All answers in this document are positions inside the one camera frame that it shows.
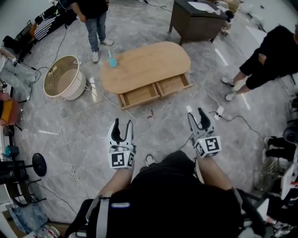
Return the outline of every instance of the open drawer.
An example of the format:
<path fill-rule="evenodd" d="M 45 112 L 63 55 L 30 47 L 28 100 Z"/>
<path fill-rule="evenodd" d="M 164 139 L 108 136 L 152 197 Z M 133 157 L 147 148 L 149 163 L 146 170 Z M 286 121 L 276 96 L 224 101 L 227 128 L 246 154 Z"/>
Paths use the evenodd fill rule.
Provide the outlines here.
<path fill-rule="evenodd" d="M 191 86 L 193 86 L 193 84 L 188 82 L 184 74 L 156 82 L 156 87 L 161 97 L 166 97 Z"/>
<path fill-rule="evenodd" d="M 160 95 L 157 93 L 156 86 L 149 84 L 127 93 L 118 94 L 118 97 L 122 104 L 122 110 L 125 110 L 133 106 L 151 102 L 159 98 Z"/>

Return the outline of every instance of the forearm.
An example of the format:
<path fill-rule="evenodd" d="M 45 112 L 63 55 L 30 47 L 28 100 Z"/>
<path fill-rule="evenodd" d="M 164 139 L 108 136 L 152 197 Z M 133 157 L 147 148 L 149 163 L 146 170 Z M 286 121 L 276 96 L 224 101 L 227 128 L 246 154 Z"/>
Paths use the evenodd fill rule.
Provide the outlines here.
<path fill-rule="evenodd" d="M 0 53 L 5 55 L 6 57 L 9 57 L 11 59 L 13 59 L 15 57 L 15 55 L 13 55 L 12 53 L 10 53 L 8 50 L 6 50 L 5 48 L 3 48 L 2 46 L 0 46 Z"/>
<path fill-rule="evenodd" d="M 232 188 L 232 182 L 228 176 L 221 170 L 212 157 L 199 159 L 198 164 L 205 184 L 219 187 L 223 190 Z"/>
<path fill-rule="evenodd" d="M 78 16 L 82 16 L 83 13 L 80 10 L 79 4 L 77 2 L 74 2 L 72 5 L 74 12 L 78 15 Z"/>
<path fill-rule="evenodd" d="M 100 191 L 100 194 L 105 196 L 105 194 L 109 191 L 115 193 L 127 188 L 130 185 L 133 173 L 134 167 L 132 169 L 117 170 L 111 180 Z"/>

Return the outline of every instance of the blue spatula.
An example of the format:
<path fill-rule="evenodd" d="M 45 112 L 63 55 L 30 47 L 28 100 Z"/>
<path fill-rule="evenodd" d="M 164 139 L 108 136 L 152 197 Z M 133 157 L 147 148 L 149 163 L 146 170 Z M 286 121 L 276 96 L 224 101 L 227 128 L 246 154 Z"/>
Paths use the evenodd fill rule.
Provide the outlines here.
<path fill-rule="evenodd" d="M 108 60 L 108 62 L 109 62 L 109 64 L 110 64 L 110 66 L 111 66 L 112 68 L 115 68 L 115 67 L 117 66 L 118 63 L 117 63 L 117 60 L 116 60 L 114 57 L 112 57 L 110 50 L 108 50 L 108 56 L 109 56 L 109 60 Z"/>

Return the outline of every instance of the black t-shirt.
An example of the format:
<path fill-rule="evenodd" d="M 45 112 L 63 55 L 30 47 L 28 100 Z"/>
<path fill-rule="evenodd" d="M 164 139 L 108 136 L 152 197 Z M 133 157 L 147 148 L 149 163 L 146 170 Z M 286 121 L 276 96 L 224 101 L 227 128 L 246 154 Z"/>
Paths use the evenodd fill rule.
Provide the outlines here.
<path fill-rule="evenodd" d="M 283 77 L 298 72 L 298 45 L 294 41 L 294 34 L 284 26 L 278 26 L 268 32 L 257 53 L 264 54 L 265 64 L 276 70 Z"/>
<path fill-rule="evenodd" d="M 93 19 L 108 10 L 105 0 L 69 0 L 71 3 L 77 2 L 81 12 L 87 19 Z"/>
<path fill-rule="evenodd" d="M 125 208 L 114 205 L 127 204 Z M 95 238 L 98 205 L 87 236 Z M 127 189 L 112 195 L 107 237 L 237 237 L 243 224 L 232 190 L 204 185 L 175 168 L 141 172 Z"/>

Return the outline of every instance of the white bin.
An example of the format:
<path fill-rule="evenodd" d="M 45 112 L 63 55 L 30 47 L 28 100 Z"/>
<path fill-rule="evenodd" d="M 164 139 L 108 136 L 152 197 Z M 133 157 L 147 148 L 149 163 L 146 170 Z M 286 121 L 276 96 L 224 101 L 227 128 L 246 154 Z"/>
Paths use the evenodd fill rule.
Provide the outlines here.
<path fill-rule="evenodd" d="M 67 100 L 78 98 L 85 86 L 86 77 L 80 71 L 79 60 L 73 55 L 64 56 L 54 62 L 43 83 L 47 96 L 62 96 Z"/>

